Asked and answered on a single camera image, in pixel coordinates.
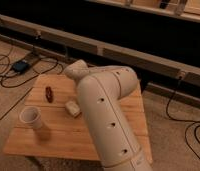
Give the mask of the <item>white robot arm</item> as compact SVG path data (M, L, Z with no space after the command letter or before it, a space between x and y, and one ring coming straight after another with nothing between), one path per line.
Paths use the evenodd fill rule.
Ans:
M88 67L78 60L64 73L76 83L77 101L104 171L153 171L119 104L137 87L135 71Z

